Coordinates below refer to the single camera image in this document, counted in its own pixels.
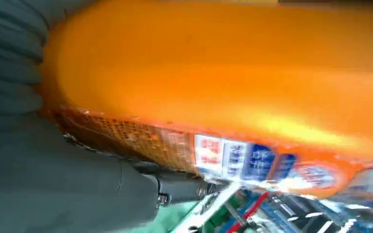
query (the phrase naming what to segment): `blue label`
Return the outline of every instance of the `blue label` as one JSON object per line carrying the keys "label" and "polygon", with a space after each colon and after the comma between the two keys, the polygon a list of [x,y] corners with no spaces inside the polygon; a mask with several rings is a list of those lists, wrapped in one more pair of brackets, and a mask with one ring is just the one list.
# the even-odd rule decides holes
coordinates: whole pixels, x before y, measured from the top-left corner
{"label": "blue label", "polygon": [[285,179],[289,171],[291,171],[292,166],[295,164],[296,159],[297,156],[294,154],[280,155],[272,178],[277,181]]}
{"label": "blue label", "polygon": [[226,148],[228,148],[228,164],[227,164],[227,175],[236,176],[240,172],[240,167],[242,167],[243,157],[245,156],[245,145],[242,143],[227,143]]}
{"label": "blue label", "polygon": [[245,158],[242,174],[244,180],[263,181],[267,178],[274,162],[274,154],[268,147],[253,144]]}

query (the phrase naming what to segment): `orange plastic bottle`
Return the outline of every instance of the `orange plastic bottle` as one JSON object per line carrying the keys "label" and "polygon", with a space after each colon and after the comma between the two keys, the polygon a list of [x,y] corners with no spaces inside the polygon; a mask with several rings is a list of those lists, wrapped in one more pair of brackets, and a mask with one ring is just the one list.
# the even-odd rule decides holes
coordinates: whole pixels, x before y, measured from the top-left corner
{"label": "orange plastic bottle", "polygon": [[373,9],[103,0],[45,55],[45,109],[89,146],[199,172],[254,143],[320,198],[373,167]]}

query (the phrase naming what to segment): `gray fabric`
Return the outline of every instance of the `gray fabric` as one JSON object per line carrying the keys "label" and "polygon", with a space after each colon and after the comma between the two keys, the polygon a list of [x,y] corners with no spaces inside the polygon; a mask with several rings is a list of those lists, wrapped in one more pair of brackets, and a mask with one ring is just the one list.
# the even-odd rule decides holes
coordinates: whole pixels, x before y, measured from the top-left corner
{"label": "gray fabric", "polygon": [[0,233],[103,233],[154,219],[157,183],[67,144],[29,86],[49,26],[88,0],[0,0]]}

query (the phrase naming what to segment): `white label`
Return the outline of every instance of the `white label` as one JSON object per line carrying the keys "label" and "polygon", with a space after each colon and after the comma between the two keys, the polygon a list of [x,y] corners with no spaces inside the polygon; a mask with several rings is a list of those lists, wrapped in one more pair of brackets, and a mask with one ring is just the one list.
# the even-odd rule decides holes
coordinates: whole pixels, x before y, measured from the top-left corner
{"label": "white label", "polygon": [[198,168],[222,174],[222,138],[195,135],[195,159]]}

